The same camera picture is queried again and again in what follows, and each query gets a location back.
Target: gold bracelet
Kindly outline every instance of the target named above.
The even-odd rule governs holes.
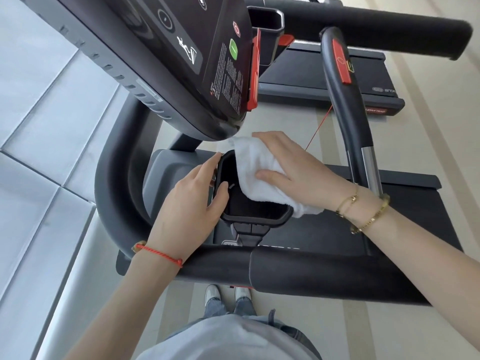
[[[352,225],[350,230],[352,234],[358,234],[359,232],[363,232],[367,227],[369,227],[371,224],[373,224],[376,220],[378,220],[379,217],[385,212],[387,209],[388,205],[390,204],[390,196],[388,194],[382,194],[380,196],[381,199],[383,199],[383,203],[381,204],[380,210],[375,213],[375,215],[367,222],[364,224],[362,227],[358,228],[355,225]]]
[[[355,194],[353,196],[350,196],[350,197],[347,197],[345,198],[342,203],[340,203],[340,205],[338,206],[338,208],[336,209],[335,213],[337,215],[339,215],[341,218],[344,218],[345,215],[347,214],[347,211],[350,209],[350,207],[357,201],[358,199],[358,191],[359,191],[359,185],[358,183],[355,183]],[[345,205],[348,201],[351,201],[350,202],[350,205],[346,208],[345,212],[343,212],[343,214],[340,213],[340,210],[342,209],[343,205]]]

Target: red cord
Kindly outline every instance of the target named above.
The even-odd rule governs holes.
[[[153,254],[160,255],[162,258],[165,258],[166,260],[171,261],[172,263],[175,263],[178,265],[180,268],[183,268],[183,260],[182,259],[173,259],[172,257],[168,256],[167,254],[162,253],[161,251],[155,250],[153,248],[149,248],[148,246],[143,245],[141,242],[137,242],[135,244],[135,248],[137,249],[145,249],[148,252],[151,252]]]
[[[325,119],[327,118],[328,114],[330,113],[330,111],[332,110],[332,107],[333,105],[331,104],[330,105],[330,108],[328,109],[327,113],[325,114],[325,116],[323,117],[323,120],[321,121],[320,125],[318,125],[317,127],[317,130],[315,131],[315,133],[313,134],[313,136],[311,137],[310,139],[310,142],[308,143],[307,147],[305,148],[305,151],[308,149],[308,147],[310,146],[310,143],[313,141],[313,139],[315,138],[315,135],[317,134],[317,131],[320,130],[320,127],[321,125],[324,123]]]

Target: shoe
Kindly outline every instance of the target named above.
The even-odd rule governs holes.
[[[237,302],[241,298],[248,298],[250,301],[252,300],[252,293],[250,292],[249,288],[245,288],[244,286],[236,286],[235,287],[235,302]]]
[[[222,297],[220,296],[219,287],[217,287],[215,284],[210,284],[205,290],[205,307],[207,307],[208,301],[211,300],[212,298],[216,298],[219,301],[222,300]]]

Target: white towel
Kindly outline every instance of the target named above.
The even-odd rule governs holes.
[[[294,218],[299,218],[304,214],[317,215],[323,211],[322,208],[298,203],[277,187],[255,177],[255,173],[260,169],[269,169],[285,174],[277,159],[259,138],[234,137],[230,139],[230,143],[235,149],[240,188],[249,199],[292,206],[292,217]]]

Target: jeans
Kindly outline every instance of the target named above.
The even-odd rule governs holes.
[[[165,340],[170,339],[171,337],[178,335],[179,333],[185,331],[186,329],[192,327],[196,323],[203,321],[207,318],[216,317],[216,316],[223,316],[223,315],[230,315],[231,312],[227,311],[225,304],[217,298],[211,298],[207,305],[205,306],[205,313],[203,314],[202,318],[199,318],[196,321],[192,321],[187,324],[185,327],[179,329],[178,331],[172,333],[168,336]],[[257,316],[257,312],[255,311],[254,304],[252,301],[247,297],[242,297],[237,300],[235,305],[235,310],[233,311],[234,315],[242,316],[244,318],[248,318],[249,320],[261,322],[265,325],[275,327],[280,331],[286,333],[291,338],[297,340],[300,344],[305,346],[308,350],[310,350],[319,360],[322,360],[319,352],[312,344],[312,342],[302,333],[300,330],[297,330],[294,327],[290,327],[285,325],[282,321],[279,321],[274,318],[275,316],[275,309],[271,310],[268,316]]]

